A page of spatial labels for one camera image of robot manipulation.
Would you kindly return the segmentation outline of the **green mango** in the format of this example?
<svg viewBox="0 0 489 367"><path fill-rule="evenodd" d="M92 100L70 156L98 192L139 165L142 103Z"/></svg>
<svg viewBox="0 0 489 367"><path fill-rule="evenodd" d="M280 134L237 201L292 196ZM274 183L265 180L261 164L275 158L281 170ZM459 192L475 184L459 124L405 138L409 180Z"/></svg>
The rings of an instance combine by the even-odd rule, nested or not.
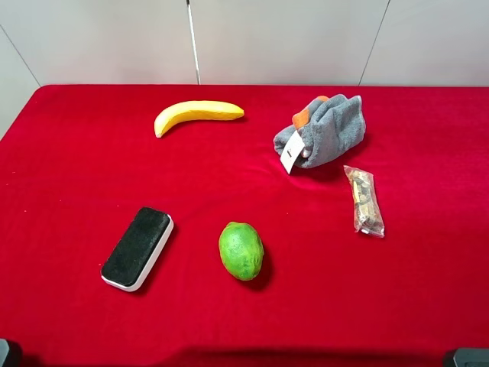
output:
<svg viewBox="0 0 489 367"><path fill-rule="evenodd" d="M219 254L228 273L240 281L250 281L261 270L264 247L253 226L230 222L219 236Z"/></svg>

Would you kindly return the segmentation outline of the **black and white board eraser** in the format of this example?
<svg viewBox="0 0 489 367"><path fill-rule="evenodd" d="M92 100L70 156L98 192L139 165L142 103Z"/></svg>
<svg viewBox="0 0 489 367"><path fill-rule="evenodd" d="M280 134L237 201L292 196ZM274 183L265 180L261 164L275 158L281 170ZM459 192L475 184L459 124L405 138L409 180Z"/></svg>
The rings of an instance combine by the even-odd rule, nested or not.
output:
<svg viewBox="0 0 489 367"><path fill-rule="evenodd" d="M126 292L137 291L150 274L174 228L171 216L150 207L138 210L101 268L101 278Z"/></svg>

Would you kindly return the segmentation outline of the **grey and orange towel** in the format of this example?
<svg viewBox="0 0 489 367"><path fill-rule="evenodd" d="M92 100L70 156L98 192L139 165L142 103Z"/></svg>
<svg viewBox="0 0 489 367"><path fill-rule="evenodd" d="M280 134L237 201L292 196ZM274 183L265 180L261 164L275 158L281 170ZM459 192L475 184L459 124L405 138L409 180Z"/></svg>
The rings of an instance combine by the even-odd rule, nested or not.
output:
<svg viewBox="0 0 489 367"><path fill-rule="evenodd" d="M294 165L310 169L334 161L364 139L366 122L362 113L362 98L318 96L294 114L292 124L274 137L274 150L283 155L287 142L297 134L303 147L299 154L287 159Z"/></svg>

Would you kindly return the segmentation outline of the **yellow banana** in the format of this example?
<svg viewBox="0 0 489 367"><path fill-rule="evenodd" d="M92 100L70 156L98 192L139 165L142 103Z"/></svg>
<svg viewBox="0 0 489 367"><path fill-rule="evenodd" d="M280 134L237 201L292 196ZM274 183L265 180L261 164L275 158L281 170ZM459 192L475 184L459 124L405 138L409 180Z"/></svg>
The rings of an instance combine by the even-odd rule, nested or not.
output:
<svg viewBox="0 0 489 367"><path fill-rule="evenodd" d="M161 138L174 126L196 120L232 121L243 117L244 110L232 103L210 100L179 102L165 108L154 120L154 134Z"/></svg>

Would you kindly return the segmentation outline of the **clear snack packet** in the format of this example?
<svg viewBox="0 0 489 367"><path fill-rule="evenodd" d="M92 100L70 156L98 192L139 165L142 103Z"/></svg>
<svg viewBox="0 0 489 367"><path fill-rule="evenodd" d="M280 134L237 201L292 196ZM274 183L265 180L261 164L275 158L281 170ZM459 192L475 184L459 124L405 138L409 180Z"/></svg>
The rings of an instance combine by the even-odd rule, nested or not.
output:
<svg viewBox="0 0 489 367"><path fill-rule="evenodd" d="M343 168L351 186L355 231L383 238L385 225L377 203L374 175L348 165L344 165Z"/></svg>

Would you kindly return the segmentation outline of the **dark block bottom left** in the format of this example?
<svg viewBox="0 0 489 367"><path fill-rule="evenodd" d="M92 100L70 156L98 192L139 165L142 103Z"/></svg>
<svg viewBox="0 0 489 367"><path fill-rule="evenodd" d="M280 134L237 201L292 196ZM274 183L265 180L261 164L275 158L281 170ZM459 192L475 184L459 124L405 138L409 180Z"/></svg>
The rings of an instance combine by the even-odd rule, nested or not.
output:
<svg viewBox="0 0 489 367"><path fill-rule="evenodd" d="M22 349L16 342L0 339L0 367L19 367Z"/></svg>

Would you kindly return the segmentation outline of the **red tablecloth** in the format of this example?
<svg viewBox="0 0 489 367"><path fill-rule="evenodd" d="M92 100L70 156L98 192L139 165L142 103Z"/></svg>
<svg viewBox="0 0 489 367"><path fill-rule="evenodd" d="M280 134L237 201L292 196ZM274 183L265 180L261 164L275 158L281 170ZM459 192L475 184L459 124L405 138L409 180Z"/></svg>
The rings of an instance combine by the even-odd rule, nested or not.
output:
<svg viewBox="0 0 489 367"><path fill-rule="evenodd" d="M1 140L1 336L27 365L438 365L488 346L488 91L43 86Z"/></svg>

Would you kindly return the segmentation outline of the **dark block bottom right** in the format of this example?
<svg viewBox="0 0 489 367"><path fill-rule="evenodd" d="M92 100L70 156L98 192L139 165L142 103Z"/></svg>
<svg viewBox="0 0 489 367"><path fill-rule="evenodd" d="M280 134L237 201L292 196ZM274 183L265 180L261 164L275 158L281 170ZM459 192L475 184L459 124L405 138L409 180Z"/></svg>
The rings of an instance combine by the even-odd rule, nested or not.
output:
<svg viewBox="0 0 489 367"><path fill-rule="evenodd" d="M458 348L447 352L444 367L488 367L489 348Z"/></svg>

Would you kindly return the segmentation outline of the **dark block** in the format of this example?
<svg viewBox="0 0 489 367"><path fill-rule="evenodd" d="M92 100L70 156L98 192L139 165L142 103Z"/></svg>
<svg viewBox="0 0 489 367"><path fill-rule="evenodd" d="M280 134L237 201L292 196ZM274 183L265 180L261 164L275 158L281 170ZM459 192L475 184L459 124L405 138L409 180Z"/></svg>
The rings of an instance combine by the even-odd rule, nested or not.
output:
<svg viewBox="0 0 489 367"><path fill-rule="evenodd" d="M444 367L488 367L489 348L458 348L447 352Z"/></svg>
<svg viewBox="0 0 489 367"><path fill-rule="evenodd" d="M22 349L16 342L0 339L0 367L19 367Z"/></svg>

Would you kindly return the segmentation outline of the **white towel tag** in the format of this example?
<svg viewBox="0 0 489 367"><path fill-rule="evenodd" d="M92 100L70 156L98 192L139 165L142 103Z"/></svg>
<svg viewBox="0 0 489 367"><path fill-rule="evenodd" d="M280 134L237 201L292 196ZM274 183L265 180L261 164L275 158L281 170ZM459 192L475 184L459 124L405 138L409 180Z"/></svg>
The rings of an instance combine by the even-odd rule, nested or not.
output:
<svg viewBox="0 0 489 367"><path fill-rule="evenodd" d="M288 174L290 174L293 165L297 158L302 154L304 148L305 144L302 138L299 133L295 131L283 147L282 154L280 155L280 163Z"/></svg>

